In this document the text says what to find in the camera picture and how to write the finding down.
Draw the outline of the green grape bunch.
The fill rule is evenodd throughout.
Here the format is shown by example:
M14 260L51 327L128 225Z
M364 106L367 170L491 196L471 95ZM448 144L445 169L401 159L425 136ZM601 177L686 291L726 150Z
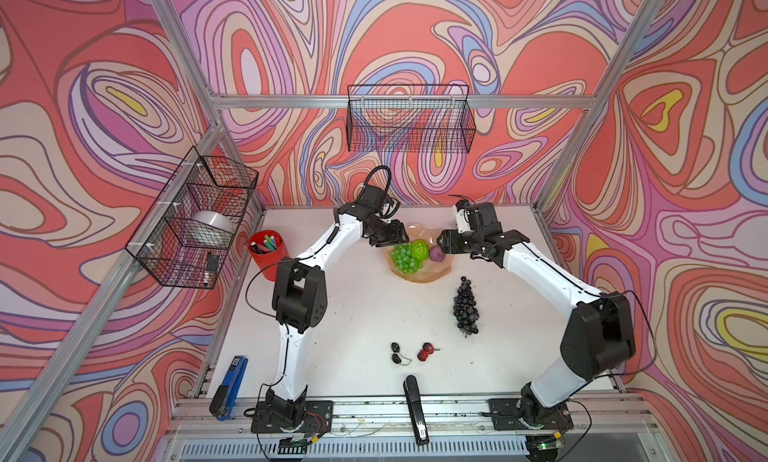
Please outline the green grape bunch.
M390 252L390 260L394 263L396 272L406 275L415 274L423 267L423 262L414 256L411 244L396 246Z

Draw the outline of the dark purple grape bunch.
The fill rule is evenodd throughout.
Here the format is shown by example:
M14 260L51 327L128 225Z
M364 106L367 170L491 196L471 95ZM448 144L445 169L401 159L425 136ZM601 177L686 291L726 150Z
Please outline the dark purple grape bunch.
M466 276L460 278L460 285L453 298L452 313L456 319L457 328L465 336L479 333L477 300L473 293L472 281Z

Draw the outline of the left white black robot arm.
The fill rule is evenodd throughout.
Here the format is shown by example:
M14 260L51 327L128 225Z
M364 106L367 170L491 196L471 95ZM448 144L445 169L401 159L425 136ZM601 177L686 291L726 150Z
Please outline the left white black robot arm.
M328 308L327 272L360 240L375 248L406 243L405 226L394 218L398 208L387 190L365 185L353 201L333 211L333 224L314 244L277 264L272 308L281 326L280 354L276 380L260 392L263 420L289 431L303 424L309 339Z

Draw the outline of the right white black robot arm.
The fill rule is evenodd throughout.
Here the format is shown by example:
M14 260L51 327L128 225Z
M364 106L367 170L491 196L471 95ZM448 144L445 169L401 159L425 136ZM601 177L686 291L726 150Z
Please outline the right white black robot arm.
M540 429L567 399L636 354L630 303L560 268L520 231L504 230L493 204L461 198L454 214L456 227L438 237L444 253L495 264L526 282L567 320L559 357L524 385L512 413L524 427Z

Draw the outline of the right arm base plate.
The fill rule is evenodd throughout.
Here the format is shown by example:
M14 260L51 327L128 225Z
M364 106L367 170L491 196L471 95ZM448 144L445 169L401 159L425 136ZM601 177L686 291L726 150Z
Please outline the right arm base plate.
M567 432L574 427L565 403L555 407L540 406L532 398L496 398L488 401L482 415L489 417L497 431Z

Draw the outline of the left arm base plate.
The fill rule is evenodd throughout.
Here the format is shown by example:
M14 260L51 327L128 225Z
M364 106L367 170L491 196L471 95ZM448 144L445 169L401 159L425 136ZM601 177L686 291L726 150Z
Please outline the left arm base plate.
M300 403L259 402L251 421L253 434L322 434L332 429L334 403L309 400Z

